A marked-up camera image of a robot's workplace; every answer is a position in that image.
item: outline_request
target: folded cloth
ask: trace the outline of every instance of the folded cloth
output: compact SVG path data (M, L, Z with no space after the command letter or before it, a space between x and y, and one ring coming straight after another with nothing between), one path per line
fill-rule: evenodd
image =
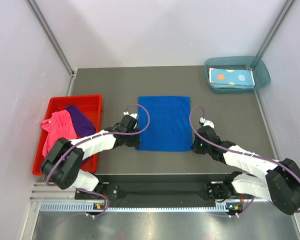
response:
M190 97L188 96L139 96L138 103L150 114L149 127L140 134L141 146L137 150L158 152L186 152L192 145L189 124ZM139 129L147 122L147 115L138 109Z
M48 132L43 145L42 155L46 157L59 138L76 139L77 134L72 125L69 112L66 110L52 113L51 118L41 123L41 128Z
M86 137L96 133L96 128L92 122L77 108L70 105L65 108L70 113L72 124L76 134Z
M253 72L245 69L209 68L209 82L215 88L250 89L255 86Z

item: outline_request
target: pink cloth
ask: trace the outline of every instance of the pink cloth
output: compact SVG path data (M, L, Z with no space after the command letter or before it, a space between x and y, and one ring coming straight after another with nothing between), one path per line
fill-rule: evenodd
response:
M77 134L72 124L71 116L67 110L52 113L51 118L41 123L41 128L48 132L43 145L42 155L46 157L59 138L76 139Z

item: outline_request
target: blue towel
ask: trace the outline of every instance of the blue towel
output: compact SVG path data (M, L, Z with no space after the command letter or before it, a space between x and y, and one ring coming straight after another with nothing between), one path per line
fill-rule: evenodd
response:
M251 89L255 86L253 72L245 69L209 68L209 81L215 88Z
M137 150L158 152L186 152L192 145L189 124L190 97L139 96L138 103L150 114L150 125L140 134L141 146ZM139 129L147 124L147 115L139 107Z

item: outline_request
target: teal basket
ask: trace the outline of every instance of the teal basket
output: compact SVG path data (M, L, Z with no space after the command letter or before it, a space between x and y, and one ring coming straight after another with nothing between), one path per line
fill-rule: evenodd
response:
M216 94L238 94L258 91L268 86L271 78L264 62L255 56L227 56L210 58L204 63L204 75L210 89ZM209 68L252 70L254 87L252 88L220 88L209 82Z

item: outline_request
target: purple cloth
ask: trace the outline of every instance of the purple cloth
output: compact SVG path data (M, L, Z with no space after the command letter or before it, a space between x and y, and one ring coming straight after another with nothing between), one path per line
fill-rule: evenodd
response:
M69 112L74 130L80 137L96 133L96 128L92 122L76 106L67 106L65 110Z

